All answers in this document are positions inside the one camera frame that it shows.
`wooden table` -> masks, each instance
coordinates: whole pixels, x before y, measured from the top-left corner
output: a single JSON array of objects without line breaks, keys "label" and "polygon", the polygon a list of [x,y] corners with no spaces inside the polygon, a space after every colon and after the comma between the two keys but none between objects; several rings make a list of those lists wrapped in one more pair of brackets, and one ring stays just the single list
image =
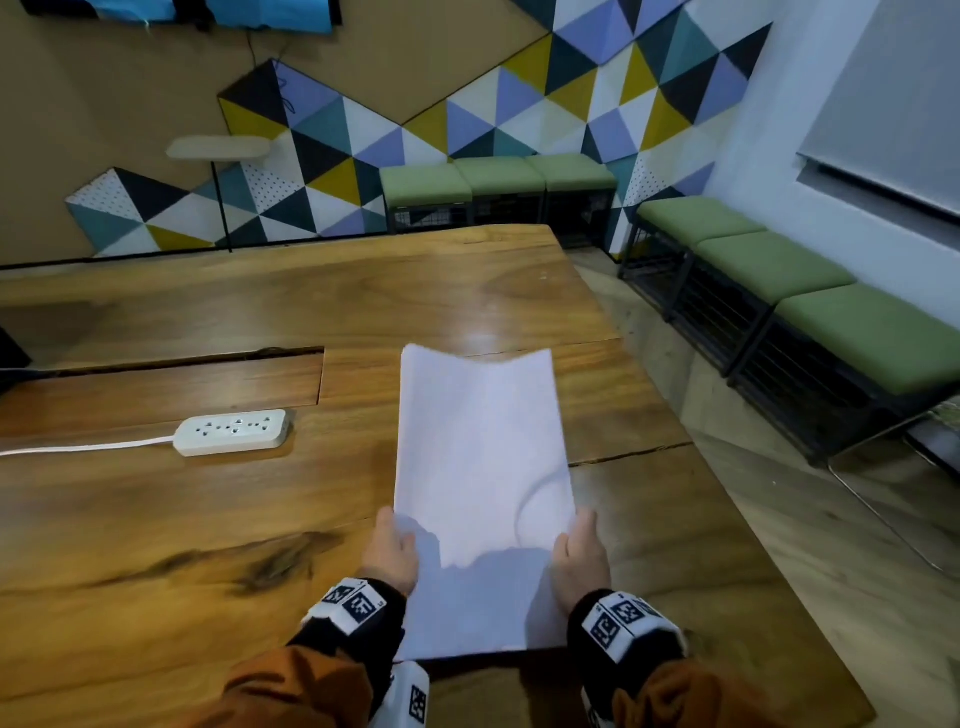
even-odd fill
[{"label": "wooden table", "polygon": [[[83,266],[0,282],[46,368],[188,366],[21,384],[0,447],[169,434],[287,407],[278,450],[0,459],[0,725],[166,725],[282,644],[392,502],[399,352],[553,350],[578,503],[614,584],[798,726],[873,710],[550,234],[500,226]],[[196,358],[268,347],[254,361]],[[584,725],[562,651],[430,666],[431,725]]]}]

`white power strip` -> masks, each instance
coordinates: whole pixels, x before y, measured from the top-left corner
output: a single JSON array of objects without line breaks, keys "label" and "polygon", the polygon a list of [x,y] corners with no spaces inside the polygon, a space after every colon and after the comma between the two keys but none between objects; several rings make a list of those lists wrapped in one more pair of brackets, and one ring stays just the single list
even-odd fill
[{"label": "white power strip", "polygon": [[174,433],[174,448],[183,457],[279,448],[289,429],[282,409],[191,417]]}]

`stool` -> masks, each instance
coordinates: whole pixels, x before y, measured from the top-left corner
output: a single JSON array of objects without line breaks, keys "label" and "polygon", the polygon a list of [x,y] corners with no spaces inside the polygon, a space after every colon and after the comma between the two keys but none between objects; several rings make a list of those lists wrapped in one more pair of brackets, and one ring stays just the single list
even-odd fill
[{"label": "stool", "polygon": [[960,391],[960,331],[864,283],[781,301],[730,385],[811,465]]},{"label": "stool", "polygon": [[841,266],[775,232],[716,237],[690,256],[673,324],[727,376],[780,301],[852,283]]},{"label": "stool", "polygon": [[527,161],[546,183],[542,221],[564,248],[602,247],[616,177],[586,155],[538,155]]},{"label": "stool", "polygon": [[477,225],[540,222],[543,177],[519,157],[456,159],[453,165],[473,190]]},{"label": "stool", "polygon": [[[711,197],[643,203],[636,210],[617,275],[656,304],[664,321],[669,321],[674,299],[693,262],[687,255],[691,250],[712,237],[764,230]],[[641,234],[643,240],[637,240]]]},{"label": "stool", "polygon": [[473,225],[473,191],[452,164],[380,170],[387,230],[449,230]]}]

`left hand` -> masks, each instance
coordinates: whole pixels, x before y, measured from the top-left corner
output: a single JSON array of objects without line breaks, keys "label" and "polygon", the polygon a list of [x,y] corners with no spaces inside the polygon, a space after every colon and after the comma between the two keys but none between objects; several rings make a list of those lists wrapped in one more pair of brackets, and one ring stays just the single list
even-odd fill
[{"label": "left hand", "polygon": [[420,559],[414,534],[396,530],[394,509],[384,506],[376,514],[376,526],[360,562],[360,578],[387,582],[404,596],[417,587]]}]

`tiled floor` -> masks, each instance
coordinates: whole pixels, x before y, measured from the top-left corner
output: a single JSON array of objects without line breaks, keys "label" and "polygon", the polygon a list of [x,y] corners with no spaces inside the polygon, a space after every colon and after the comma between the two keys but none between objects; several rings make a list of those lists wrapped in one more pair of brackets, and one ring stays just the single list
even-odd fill
[{"label": "tiled floor", "polygon": [[[960,582],[937,574],[802,457],[598,250],[581,276],[870,696],[876,726],[960,726]],[[899,442],[834,466],[940,563],[960,572],[960,488]]]}]

